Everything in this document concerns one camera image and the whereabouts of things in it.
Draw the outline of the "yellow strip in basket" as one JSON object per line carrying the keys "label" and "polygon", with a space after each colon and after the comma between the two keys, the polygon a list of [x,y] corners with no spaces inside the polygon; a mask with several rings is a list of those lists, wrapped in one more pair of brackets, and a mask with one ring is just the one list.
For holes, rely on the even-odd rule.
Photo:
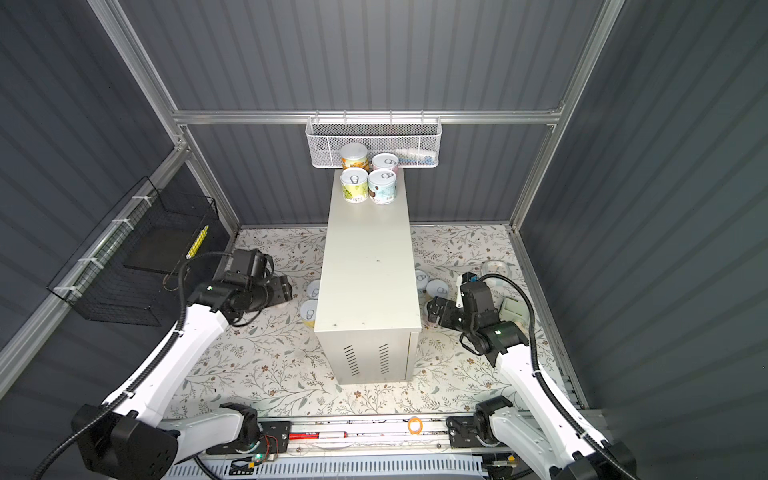
{"label": "yellow strip in basket", "polygon": [[209,231],[209,226],[208,225],[205,225],[200,230],[200,232],[197,234],[197,236],[195,237],[194,241],[190,245],[189,249],[187,250],[187,253],[185,255],[185,259],[186,260],[192,259],[192,258],[194,258],[197,255],[199,249],[201,248],[203,242],[205,241],[205,239],[207,237],[208,231]]}

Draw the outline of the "small green white box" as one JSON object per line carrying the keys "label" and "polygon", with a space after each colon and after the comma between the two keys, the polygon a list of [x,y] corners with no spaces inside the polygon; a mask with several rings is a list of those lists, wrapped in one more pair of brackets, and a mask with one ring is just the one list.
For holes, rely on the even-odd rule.
{"label": "small green white box", "polygon": [[499,318],[515,323],[521,330],[527,330],[530,323],[528,307],[523,300],[505,297],[499,308]]}

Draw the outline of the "tubes in white basket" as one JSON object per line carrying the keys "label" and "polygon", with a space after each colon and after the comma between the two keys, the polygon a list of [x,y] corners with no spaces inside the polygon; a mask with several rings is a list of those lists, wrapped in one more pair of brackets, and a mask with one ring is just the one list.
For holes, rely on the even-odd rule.
{"label": "tubes in white basket", "polygon": [[401,165],[433,165],[437,158],[435,151],[419,148],[396,149],[395,155],[399,158]]}

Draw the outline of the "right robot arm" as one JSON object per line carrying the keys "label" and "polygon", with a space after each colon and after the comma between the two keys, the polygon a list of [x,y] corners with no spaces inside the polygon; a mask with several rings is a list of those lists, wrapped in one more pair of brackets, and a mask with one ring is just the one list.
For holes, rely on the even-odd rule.
{"label": "right robot arm", "polygon": [[528,326],[502,320],[487,285],[488,275],[458,277],[458,297],[431,299],[430,323],[459,332],[469,353],[488,360],[523,400],[535,420],[521,418],[512,400],[499,395],[476,405],[473,428],[484,445],[503,444],[541,479],[634,479],[637,461],[622,442],[610,442],[569,401],[540,366],[535,310],[522,298]]}

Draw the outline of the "red white marker pen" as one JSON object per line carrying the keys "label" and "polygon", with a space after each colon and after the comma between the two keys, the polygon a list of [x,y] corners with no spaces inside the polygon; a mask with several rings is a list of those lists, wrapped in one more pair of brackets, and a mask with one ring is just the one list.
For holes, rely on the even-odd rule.
{"label": "red white marker pen", "polygon": [[347,439],[357,439],[370,436],[369,432],[348,432],[348,431],[321,431],[321,432],[300,432],[290,433],[290,441],[309,441],[309,440],[328,440],[332,442],[341,442]]}

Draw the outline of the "round white alarm clock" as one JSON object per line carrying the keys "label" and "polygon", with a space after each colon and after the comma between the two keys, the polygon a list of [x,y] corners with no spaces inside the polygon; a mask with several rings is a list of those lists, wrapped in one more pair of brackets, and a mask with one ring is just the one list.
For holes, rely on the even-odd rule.
{"label": "round white alarm clock", "polygon": [[505,261],[496,259],[487,260],[482,264],[481,276],[486,277],[489,281],[493,282],[512,279],[509,264]]}

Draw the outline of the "white metal cabinet counter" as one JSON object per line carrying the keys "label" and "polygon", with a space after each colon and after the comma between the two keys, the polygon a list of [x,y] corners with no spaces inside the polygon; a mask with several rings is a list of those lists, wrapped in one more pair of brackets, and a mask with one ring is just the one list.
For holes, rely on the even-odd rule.
{"label": "white metal cabinet counter", "polygon": [[422,319],[404,179],[386,205],[331,194],[314,333],[342,385],[409,381]]}

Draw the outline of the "pink labelled can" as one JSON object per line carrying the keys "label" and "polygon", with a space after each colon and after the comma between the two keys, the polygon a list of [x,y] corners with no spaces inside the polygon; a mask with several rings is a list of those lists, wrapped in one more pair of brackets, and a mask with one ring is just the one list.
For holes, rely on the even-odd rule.
{"label": "pink labelled can", "polygon": [[371,165],[375,171],[387,170],[397,173],[400,161],[397,155],[385,152],[375,155],[371,160]]}

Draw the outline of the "yellow orange labelled can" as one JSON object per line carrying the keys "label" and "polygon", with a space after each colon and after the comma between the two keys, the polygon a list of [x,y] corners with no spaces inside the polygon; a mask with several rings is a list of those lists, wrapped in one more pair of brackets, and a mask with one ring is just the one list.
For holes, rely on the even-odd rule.
{"label": "yellow orange labelled can", "polygon": [[359,142],[352,142],[343,145],[339,150],[343,169],[360,168],[367,172],[371,171],[368,158],[368,148]]}

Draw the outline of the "green labelled can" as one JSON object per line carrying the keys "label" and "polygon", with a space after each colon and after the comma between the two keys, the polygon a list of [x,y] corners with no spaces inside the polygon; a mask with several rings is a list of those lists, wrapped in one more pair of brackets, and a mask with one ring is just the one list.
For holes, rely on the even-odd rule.
{"label": "green labelled can", "polygon": [[340,182],[345,201],[358,204],[368,199],[368,172],[365,169],[360,167],[344,169],[340,175]]}

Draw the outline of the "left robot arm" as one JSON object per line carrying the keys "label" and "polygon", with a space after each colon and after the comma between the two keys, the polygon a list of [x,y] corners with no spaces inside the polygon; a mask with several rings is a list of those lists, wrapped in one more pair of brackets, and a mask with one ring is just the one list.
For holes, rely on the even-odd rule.
{"label": "left robot arm", "polygon": [[181,420],[163,414],[174,393],[208,347],[225,331],[246,326],[247,313],[289,302],[287,276],[275,272],[273,258],[258,250],[236,249],[223,275],[178,292],[180,316],[136,371],[98,405],[84,405],[71,421],[72,432],[35,468],[40,479],[71,446],[85,467],[112,479],[161,479],[176,464],[198,462],[205,450],[233,445],[242,455],[264,460],[279,451],[265,433],[258,412],[225,402],[213,411]]}

